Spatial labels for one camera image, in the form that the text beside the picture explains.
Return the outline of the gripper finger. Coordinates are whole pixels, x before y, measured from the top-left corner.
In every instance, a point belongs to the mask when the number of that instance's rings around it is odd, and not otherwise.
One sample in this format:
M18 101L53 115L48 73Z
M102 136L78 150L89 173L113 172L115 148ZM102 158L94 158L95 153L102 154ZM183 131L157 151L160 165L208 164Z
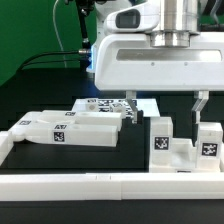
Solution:
M134 104L133 100L136 98L136 92L135 91L127 91L126 92L126 102L129 104L132 112L132 123L136 124L138 122L138 109L136 105Z
M194 115L194 122L199 124L201 120L201 111L209 100L209 92L205 90L195 91L194 99L195 103L192 107L192 112Z

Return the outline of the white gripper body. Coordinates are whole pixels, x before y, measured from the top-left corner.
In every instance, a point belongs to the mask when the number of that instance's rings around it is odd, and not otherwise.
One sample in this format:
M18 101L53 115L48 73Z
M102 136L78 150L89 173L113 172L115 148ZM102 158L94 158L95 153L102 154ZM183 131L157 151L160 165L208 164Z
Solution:
M100 44L101 91L222 91L224 33L203 32L187 48L154 48L145 34L114 34Z

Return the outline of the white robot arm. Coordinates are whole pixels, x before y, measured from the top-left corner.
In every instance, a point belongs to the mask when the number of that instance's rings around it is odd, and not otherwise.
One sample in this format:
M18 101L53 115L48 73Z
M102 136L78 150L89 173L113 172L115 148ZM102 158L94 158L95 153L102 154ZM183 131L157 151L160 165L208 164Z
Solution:
M199 115L211 91L224 91L224 32L202 31L207 0L147 0L104 20L95 62L101 91L193 91Z

